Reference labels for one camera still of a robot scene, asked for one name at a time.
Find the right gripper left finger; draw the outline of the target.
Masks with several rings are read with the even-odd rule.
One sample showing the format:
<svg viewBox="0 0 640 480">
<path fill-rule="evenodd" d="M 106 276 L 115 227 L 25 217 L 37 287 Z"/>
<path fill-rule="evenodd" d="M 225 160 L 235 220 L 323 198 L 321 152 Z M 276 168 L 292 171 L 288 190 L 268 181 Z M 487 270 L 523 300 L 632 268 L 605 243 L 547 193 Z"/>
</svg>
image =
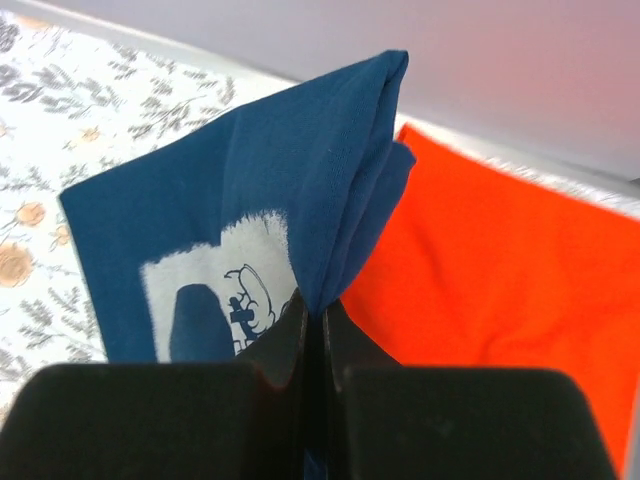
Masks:
<svg viewBox="0 0 640 480">
<path fill-rule="evenodd" d="M 223 363 L 57 364 L 17 395 L 5 479 L 299 479 L 308 311 Z"/>
</svg>

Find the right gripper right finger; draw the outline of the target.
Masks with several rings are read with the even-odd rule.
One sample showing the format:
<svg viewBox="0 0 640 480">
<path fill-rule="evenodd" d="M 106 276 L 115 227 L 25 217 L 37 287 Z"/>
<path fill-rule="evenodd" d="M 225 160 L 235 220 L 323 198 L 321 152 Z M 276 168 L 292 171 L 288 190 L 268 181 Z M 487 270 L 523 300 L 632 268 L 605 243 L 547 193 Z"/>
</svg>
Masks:
<svg viewBox="0 0 640 480">
<path fill-rule="evenodd" d="M 323 316 L 332 479 L 613 479 L 588 402 L 561 372 L 409 367 L 340 303 Z"/>
</svg>

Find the navy blue t shirt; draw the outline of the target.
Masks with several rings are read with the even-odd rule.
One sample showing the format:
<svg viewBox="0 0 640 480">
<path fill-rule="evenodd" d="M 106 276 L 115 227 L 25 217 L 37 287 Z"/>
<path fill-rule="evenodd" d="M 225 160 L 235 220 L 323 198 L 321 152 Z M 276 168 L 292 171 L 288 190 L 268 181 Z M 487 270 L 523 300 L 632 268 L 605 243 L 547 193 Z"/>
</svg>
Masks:
<svg viewBox="0 0 640 480">
<path fill-rule="evenodd" d="M 414 164 L 394 138 L 408 59 L 386 51 L 242 105 L 60 197 L 106 364 L 230 361 L 301 296 L 299 479 L 325 474 L 323 314 Z"/>
</svg>

